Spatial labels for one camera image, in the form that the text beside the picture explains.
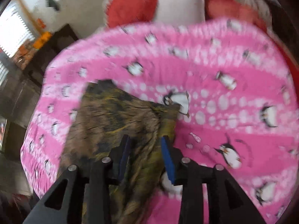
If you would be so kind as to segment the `red wall decoration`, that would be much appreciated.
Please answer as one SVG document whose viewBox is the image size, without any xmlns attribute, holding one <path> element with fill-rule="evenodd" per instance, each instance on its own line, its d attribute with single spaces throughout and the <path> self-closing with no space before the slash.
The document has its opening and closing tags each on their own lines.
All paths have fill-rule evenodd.
<svg viewBox="0 0 299 224">
<path fill-rule="evenodd" d="M 40 27 L 41 29 L 46 29 L 46 24 L 44 23 L 44 21 L 42 19 L 38 18 L 36 20 L 36 23 L 37 23 L 38 27 Z"/>
</svg>

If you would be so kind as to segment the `dark hanging cloth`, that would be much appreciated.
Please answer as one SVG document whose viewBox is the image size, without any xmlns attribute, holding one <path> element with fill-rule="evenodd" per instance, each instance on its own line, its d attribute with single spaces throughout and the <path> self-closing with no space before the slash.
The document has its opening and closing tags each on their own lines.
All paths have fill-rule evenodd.
<svg viewBox="0 0 299 224">
<path fill-rule="evenodd" d="M 55 0 L 46 0 L 46 5 L 47 5 L 48 8 L 52 8 L 56 12 L 60 11 L 60 5 Z"/>
</svg>

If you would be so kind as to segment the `dark wooden side table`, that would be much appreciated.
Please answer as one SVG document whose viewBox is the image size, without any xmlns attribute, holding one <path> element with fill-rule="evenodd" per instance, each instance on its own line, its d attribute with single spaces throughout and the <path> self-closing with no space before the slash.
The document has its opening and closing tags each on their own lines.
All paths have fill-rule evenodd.
<svg viewBox="0 0 299 224">
<path fill-rule="evenodd" d="M 23 74 L 37 87 L 41 88 L 45 69 L 49 63 L 65 48 L 78 40 L 78 36 L 69 24 L 65 24 L 38 49 L 23 70 Z"/>
</svg>

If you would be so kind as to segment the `white square pillow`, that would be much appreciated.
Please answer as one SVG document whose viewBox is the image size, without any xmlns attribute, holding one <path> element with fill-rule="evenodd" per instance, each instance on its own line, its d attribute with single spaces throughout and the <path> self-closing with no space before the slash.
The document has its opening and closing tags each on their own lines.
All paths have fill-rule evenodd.
<svg viewBox="0 0 299 224">
<path fill-rule="evenodd" d="M 205 21 L 205 0 L 158 0 L 154 22 L 192 25 Z"/>
</svg>

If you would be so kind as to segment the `pink penguin bed blanket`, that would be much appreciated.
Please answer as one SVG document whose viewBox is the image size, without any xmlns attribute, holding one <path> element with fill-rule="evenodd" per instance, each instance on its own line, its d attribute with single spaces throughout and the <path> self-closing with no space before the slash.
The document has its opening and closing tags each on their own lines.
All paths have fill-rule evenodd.
<svg viewBox="0 0 299 224">
<path fill-rule="evenodd" d="M 20 152 L 27 180 L 38 196 L 49 189 L 88 83 L 111 79 L 141 100 L 178 103 L 175 146 L 198 164 L 227 167 L 266 223 L 276 223 L 298 173 L 288 64 L 260 29 L 225 18 L 132 24 L 81 39 L 46 69 Z"/>
</svg>

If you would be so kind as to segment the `red ruffled pillow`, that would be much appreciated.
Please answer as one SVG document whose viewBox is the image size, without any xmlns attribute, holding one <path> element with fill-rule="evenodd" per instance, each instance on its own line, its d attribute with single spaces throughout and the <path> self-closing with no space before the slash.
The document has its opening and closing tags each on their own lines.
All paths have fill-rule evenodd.
<svg viewBox="0 0 299 224">
<path fill-rule="evenodd" d="M 107 0 L 104 6 L 108 28 L 137 22 L 151 22 L 156 15 L 159 0 Z"/>
<path fill-rule="evenodd" d="M 266 32 L 266 23 L 258 12 L 235 0 L 205 0 L 205 14 L 207 19 L 226 17 L 245 21 Z"/>
</svg>

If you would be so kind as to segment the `left red ruffled pillow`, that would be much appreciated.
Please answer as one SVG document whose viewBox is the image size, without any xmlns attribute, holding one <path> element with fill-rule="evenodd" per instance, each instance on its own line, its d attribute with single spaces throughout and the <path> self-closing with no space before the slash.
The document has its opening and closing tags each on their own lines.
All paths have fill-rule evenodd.
<svg viewBox="0 0 299 224">
<path fill-rule="evenodd" d="M 104 6 L 108 28 L 137 22 L 151 22 L 156 15 L 159 0 L 107 0 Z"/>
</svg>

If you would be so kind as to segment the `orange box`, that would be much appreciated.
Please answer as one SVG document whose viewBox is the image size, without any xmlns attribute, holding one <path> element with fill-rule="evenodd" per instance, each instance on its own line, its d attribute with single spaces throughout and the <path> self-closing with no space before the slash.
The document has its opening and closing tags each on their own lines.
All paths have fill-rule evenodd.
<svg viewBox="0 0 299 224">
<path fill-rule="evenodd" d="M 40 37 L 38 37 L 34 43 L 33 47 L 37 50 L 39 50 L 49 39 L 52 37 L 52 33 L 49 31 L 46 31 L 43 33 Z"/>
</svg>

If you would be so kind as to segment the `right red ruffled pillow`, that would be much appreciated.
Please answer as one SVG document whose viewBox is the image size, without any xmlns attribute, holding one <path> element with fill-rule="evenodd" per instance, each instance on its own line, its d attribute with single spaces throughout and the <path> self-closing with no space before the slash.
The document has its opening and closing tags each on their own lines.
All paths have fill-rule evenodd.
<svg viewBox="0 0 299 224">
<path fill-rule="evenodd" d="M 226 17 L 245 21 L 266 32 L 266 23 L 258 12 L 235 0 L 205 0 L 205 14 L 207 19 Z"/>
</svg>

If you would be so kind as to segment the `brown floral patterned garment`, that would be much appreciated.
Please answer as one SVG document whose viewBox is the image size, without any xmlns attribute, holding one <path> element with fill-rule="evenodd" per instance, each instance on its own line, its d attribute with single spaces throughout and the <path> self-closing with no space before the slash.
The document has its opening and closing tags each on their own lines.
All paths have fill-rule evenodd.
<svg viewBox="0 0 299 224">
<path fill-rule="evenodd" d="M 111 80 L 90 83 L 68 132 L 58 171 L 71 164 L 87 168 L 128 135 L 132 143 L 125 177 L 110 187 L 112 222 L 140 223 L 164 168 L 160 138 L 174 138 L 178 113 L 177 104 L 140 100 Z"/>
</svg>

